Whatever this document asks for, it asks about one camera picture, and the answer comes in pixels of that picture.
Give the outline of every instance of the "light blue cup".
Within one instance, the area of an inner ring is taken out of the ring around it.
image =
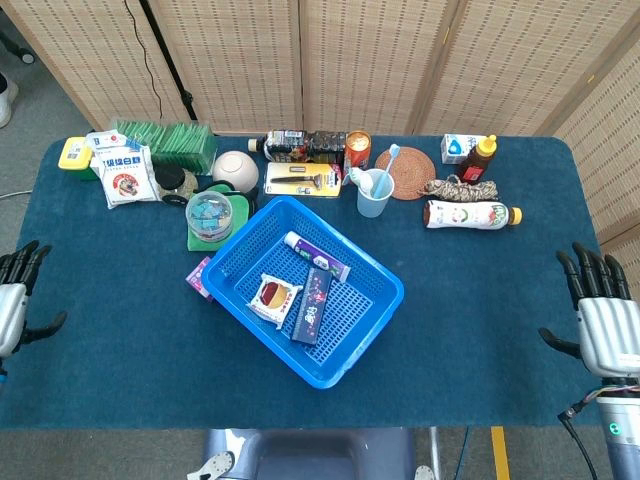
[[[367,170],[367,173],[371,175],[373,188],[371,189],[371,192],[365,193],[360,187],[358,187],[358,211],[360,212],[360,215],[364,217],[375,218],[380,215],[384,210],[384,207],[387,206],[389,197],[391,197],[396,184],[391,175],[387,175],[384,170],[380,170],[379,168]],[[373,192],[376,190],[378,182],[383,176],[386,178],[384,179],[384,186],[380,192],[380,198],[373,198]]]

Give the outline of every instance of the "small white box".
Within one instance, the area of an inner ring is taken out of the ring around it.
[[[458,164],[467,158],[469,152],[476,146],[484,135],[458,135],[457,133],[447,133],[442,137],[440,153],[442,163]]]

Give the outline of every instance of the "pink package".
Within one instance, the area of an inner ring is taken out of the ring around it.
[[[193,272],[191,272],[187,278],[185,279],[189,285],[191,285],[194,290],[196,290],[200,295],[207,299],[208,302],[213,301],[213,296],[202,286],[202,270],[207,264],[211,261],[209,257],[204,257],[202,261],[198,264]]]

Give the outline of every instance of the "robotic arm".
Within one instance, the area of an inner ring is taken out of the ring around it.
[[[640,476],[640,308],[631,300],[624,270],[610,255],[604,259],[573,244],[580,269],[564,252],[556,257],[564,268],[578,320],[580,343],[557,338],[546,328],[538,332],[553,349],[582,360],[602,386],[558,415],[582,451],[591,476],[589,456],[571,419],[592,400],[600,407],[609,460],[615,480]]]
[[[0,391],[7,379],[2,364],[9,356],[36,340],[55,334],[67,318],[59,313],[53,322],[44,328],[29,329],[25,319],[27,303],[38,278],[38,270],[44,257],[51,251],[47,245],[37,250],[33,241],[21,250],[0,257]]]

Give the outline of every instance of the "green card stack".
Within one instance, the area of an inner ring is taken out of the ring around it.
[[[115,128],[151,149],[154,165],[174,164],[196,174],[208,174],[216,154],[216,137],[208,125],[117,120]]]

